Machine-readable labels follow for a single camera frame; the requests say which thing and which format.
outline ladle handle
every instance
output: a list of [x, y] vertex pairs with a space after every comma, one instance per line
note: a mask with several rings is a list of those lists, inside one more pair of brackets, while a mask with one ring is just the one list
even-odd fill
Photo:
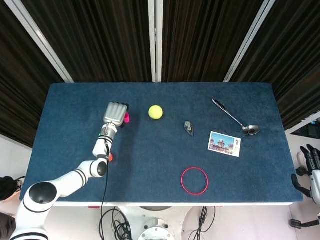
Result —
[[239, 122], [237, 119], [235, 119], [234, 116], [232, 116], [227, 109], [225, 108], [225, 106], [223, 106], [218, 100], [212, 98], [212, 101], [215, 103], [215, 105], [217, 105], [222, 111], [224, 111], [226, 114], [228, 114], [233, 120], [235, 120], [241, 127], [242, 129], [245, 129], [245, 127], [242, 125], [241, 122]]

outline metal ladle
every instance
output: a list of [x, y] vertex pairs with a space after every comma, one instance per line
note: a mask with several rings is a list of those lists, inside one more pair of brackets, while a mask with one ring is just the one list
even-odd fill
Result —
[[241, 124], [241, 122], [239, 122], [237, 119], [235, 119], [218, 100], [212, 98], [212, 102], [214, 102], [222, 111], [224, 111], [233, 120], [235, 120], [242, 127], [242, 131], [245, 135], [251, 136], [251, 135], [255, 135], [259, 132], [259, 130], [260, 130], [259, 126], [257, 126], [257, 125], [243, 126]]

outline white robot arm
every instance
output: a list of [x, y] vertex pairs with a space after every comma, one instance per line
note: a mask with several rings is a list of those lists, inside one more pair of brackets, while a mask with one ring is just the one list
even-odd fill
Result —
[[52, 181], [31, 186], [24, 195], [16, 215], [16, 230], [11, 240], [48, 240], [45, 220], [58, 198], [65, 198], [83, 186], [89, 178], [106, 174], [113, 140], [123, 125], [128, 105], [110, 102], [105, 112], [104, 125], [93, 149], [96, 160], [84, 161], [80, 166]]

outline black curtain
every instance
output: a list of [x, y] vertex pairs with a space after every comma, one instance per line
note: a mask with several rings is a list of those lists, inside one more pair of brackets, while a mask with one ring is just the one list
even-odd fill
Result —
[[320, 1], [277, 0], [231, 82], [272, 83], [289, 129], [320, 109]]
[[263, 0], [165, 0], [163, 82], [222, 82]]
[[52, 83], [62, 83], [4, 1], [0, 1], [0, 134], [32, 147]]
[[75, 82], [152, 82], [148, 0], [22, 0]]

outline table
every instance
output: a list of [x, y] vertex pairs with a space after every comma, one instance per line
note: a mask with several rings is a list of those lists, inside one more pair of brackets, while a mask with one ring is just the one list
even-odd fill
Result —
[[[244, 125], [245, 136], [220, 110], [219, 100]], [[268, 83], [56, 83], [51, 85], [37, 130], [21, 198], [33, 184], [49, 181], [94, 160], [92, 150], [109, 102], [129, 104], [131, 122], [112, 146], [106, 204], [109, 206], [289, 205], [303, 200], [291, 183], [295, 172], [272, 86]], [[160, 120], [148, 116], [160, 105]], [[194, 137], [184, 122], [194, 125]], [[241, 138], [239, 157], [208, 150], [210, 132]], [[201, 196], [187, 194], [181, 175], [203, 169], [209, 179]], [[90, 178], [56, 206], [99, 206], [106, 177]], [[193, 192], [204, 188], [196, 171], [185, 177]]]

